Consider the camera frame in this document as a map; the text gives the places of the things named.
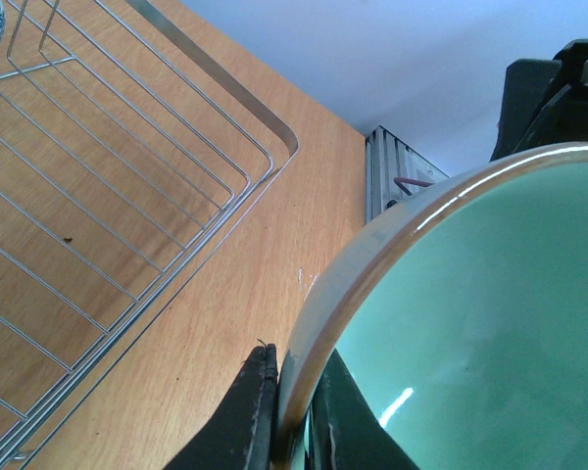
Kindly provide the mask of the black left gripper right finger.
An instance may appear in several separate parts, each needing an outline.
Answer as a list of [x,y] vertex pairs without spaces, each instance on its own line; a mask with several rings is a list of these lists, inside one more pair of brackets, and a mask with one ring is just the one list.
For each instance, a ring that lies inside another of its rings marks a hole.
[[307,431],[307,469],[417,468],[380,426],[338,352],[320,376]]

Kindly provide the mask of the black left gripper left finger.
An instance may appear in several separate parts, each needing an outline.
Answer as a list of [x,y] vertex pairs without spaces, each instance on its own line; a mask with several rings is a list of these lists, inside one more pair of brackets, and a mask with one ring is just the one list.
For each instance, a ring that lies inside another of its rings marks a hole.
[[274,344],[254,347],[219,406],[168,469],[269,469],[278,390]]

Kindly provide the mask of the celadon green flower bowl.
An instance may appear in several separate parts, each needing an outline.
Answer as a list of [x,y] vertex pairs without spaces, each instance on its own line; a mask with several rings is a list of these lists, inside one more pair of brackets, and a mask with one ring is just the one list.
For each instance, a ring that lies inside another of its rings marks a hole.
[[436,183],[339,253],[288,341],[278,469],[307,469],[333,352],[416,469],[588,469],[588,142]]

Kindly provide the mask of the chrome wire dish rack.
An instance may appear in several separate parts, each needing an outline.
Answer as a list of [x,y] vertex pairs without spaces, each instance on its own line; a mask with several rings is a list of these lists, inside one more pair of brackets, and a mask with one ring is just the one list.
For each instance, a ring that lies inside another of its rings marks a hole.
[[0,469],[23,469],[299,142],[180,2],[2,2]]

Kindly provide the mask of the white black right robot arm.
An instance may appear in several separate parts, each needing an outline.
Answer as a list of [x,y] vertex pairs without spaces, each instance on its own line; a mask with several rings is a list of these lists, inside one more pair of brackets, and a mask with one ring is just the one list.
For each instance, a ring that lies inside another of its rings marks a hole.
[[491,160],[565,142],[588,142],[588,39],[507,67]]

